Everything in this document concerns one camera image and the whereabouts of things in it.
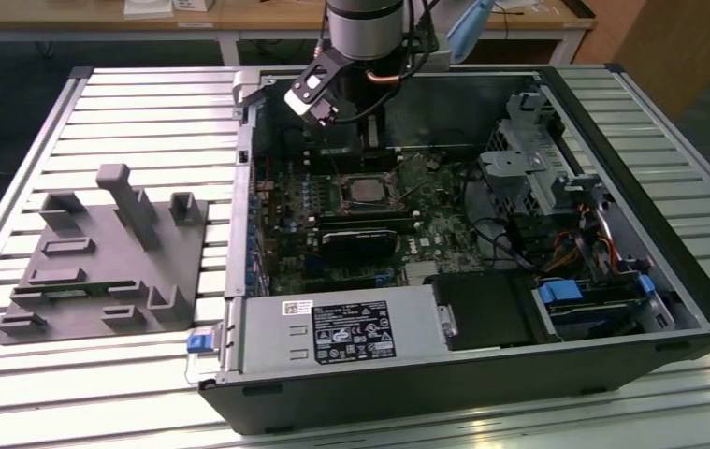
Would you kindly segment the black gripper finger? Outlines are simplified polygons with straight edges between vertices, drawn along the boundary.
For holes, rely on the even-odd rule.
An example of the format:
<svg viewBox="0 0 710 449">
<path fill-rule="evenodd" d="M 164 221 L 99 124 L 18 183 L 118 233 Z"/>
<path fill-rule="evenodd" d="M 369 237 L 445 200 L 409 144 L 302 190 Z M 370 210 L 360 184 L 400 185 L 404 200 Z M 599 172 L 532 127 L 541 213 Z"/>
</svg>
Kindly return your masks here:
<svg viewBox="0 0 710 449">
<path fill-rule="evenodd" d="M 381 146 L 381 126 L 380 118 L 369 116 L 362 124 L 362 142 L 365 151 L 377 151 Z"/>
</svg>

